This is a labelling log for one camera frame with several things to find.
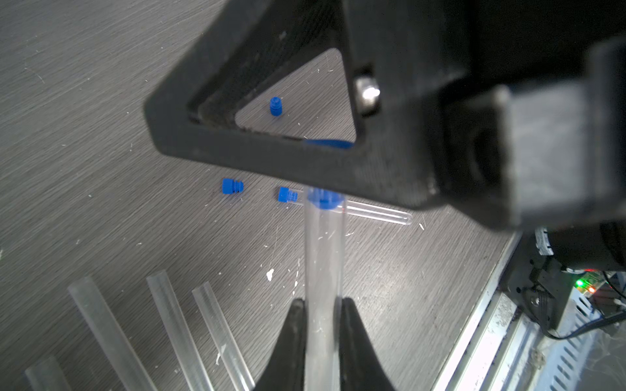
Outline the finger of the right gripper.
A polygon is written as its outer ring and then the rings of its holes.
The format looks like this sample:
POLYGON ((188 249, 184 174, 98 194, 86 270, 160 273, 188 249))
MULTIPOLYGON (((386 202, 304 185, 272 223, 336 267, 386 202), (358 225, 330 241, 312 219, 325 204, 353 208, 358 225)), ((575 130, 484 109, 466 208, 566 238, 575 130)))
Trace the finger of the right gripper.
POLYGON ((144 110, 166 156, 404 208, 440 203, 440 3, 230 1, 144 110), (329 49, 342 56, 355 144, 323 147, 236 114, 329 49))

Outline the blue stopper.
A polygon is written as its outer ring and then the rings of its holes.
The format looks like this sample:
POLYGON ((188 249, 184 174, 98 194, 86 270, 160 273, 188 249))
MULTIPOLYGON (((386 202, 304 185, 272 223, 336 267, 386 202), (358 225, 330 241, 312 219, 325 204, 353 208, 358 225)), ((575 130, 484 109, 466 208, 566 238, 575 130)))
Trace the blue stopper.
POLYGON ((279 117, 283 113, 283 104, 280 97, 272 97, 269 100, 269 111, 274 117, 279 117))
POLYGON ((236 179, 223 179, 222 180, 222 193, 224 195, 238 194, 245 190, 245 185, 242 181, 236 179))

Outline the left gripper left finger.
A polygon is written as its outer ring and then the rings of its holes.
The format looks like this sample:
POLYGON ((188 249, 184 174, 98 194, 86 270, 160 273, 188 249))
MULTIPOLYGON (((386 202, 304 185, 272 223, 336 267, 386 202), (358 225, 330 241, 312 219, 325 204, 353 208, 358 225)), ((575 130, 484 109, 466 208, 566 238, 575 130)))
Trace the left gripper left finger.
POLYGON ((306 303, 294 299, 270 360, 254 391, 302 391, 306 361, 306 303))

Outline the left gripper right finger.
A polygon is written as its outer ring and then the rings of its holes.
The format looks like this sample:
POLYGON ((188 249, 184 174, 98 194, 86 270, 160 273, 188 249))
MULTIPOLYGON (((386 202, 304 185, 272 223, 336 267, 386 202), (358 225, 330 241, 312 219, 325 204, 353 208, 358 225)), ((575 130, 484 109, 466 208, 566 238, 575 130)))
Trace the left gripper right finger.
POLYGON ((345 297, 339 324, 340 390, 395 388, 378 360, 355 302, 345 297))

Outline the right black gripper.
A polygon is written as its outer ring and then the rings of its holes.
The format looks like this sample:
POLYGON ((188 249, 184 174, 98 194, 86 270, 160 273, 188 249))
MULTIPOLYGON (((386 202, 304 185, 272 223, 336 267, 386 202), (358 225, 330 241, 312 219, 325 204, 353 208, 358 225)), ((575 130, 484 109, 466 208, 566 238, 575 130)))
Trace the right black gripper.
POLYGON ((497 229, 625 215, 622 1, 345 1, 348 193, 497 229))

